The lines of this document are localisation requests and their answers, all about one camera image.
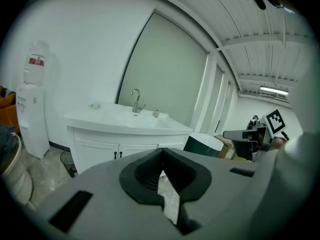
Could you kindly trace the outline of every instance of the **faucet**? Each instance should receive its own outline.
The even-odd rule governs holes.
[[[139,106],[140,90],[139,89],[134,89],[131,92],[131,95],[134,95],[135,92],[138,92],[138,98],[136,99],[136,102],[134,103],[134,105],[132,107],[132,112],[140,113],[140,111],[146,106],[146,104],[144,104],[143,106]]]

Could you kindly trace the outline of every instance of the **sink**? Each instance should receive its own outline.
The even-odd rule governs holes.
[[[80,107],[63,115],[66,126],[92,131],[137,135],[189,135],[192,129],[160,113],[132,112],[132,107],[105,103],[99,109]]]
[[[106,124],[120,125],[135,128],[162,128],[170,129],[171,127],[160,118],[153,115],[133,113],[121,110],[108,110],[103,116]]]

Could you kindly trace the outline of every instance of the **red label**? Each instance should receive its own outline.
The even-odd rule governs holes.
[[[43,60],[40,60],[40,59],[30,58],[29,64],[35,64],[35,65],[39,65],[39,66],[44,66],[45,62]]]

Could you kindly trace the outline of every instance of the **orange chair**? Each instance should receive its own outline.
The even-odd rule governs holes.
[[[0,86],[0,94],[3,93],[3,87]],[[20,133],[18,124],[16,93],[12,92],[7,97],[0,97],[0,123],[7,126],[15,126],[15,133]]]

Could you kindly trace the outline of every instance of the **ceiling light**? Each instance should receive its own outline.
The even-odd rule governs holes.
[[[268,92],[272,92],[272,93],[276,93],[276,94],[282,94],[282,95],[287,95],[288,92],[285,90],[279,90],[279,89],[275,89],[275,88],[270,88],[270,87],[260,87],[260,90],[262,91],[268,91]]]

